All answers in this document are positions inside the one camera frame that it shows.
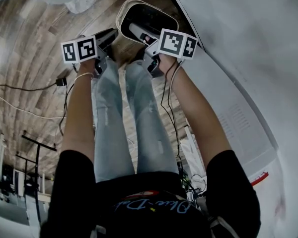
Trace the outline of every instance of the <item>metal stand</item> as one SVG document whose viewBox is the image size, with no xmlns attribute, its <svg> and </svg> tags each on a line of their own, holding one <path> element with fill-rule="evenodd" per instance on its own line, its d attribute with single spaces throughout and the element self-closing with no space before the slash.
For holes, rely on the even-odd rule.
<svg viewBox="0 0 298 238">
<path fill-rule="evenodd" d="M 18 155 L 18 153 L 16 154 L 17 157 L 21 158 L 21 159 L 24 159 L 25 160 L 25 176 L 24 176 L 24 188 L 25 188 L 25 180 L 26 180 L 26 172 L 27 172 L 27 164 L 28 164 L 28 161 L 32 162 L 35 164 L 35 184 L 36 184 L 36 188 L 34 190 L 34 193 L 35 193 L 35 203 L 36 203 L 36 210 L 37 210 L 37 213 L 38 213 L 38 220 L 39 220 L 39 223 L 41 223 L 41 216 L 40 216 L 40 208 L 39 208 L 39 199 L 38 199 L 38 187 L 37 187 L 37 184 L 38 184 L 38 167 L 39 167 L 39 156 L 40 156 L 40 148 L 41 147 L 44 147 L 46 149 L 49 149 L 51 151 L 54 151 L 56 152 L 56 148 L 54 147 L 50 147 L 48 145 L 45 145 L 45 144 L 42 144 L 34 139 L 31 139 L 31 138 L 28 138 L 26 137 L 25 135 L 22 135 L 22 138 L 32 142 L 32 143 L 35 143 L 37 144 L 37 150 L 36 150 L 36 159 L 35 159 L 35 162 L 34 161 L 31 161 L 29 159 L 26 159 L 24 157 L 21 157 Z"/>
</svg>

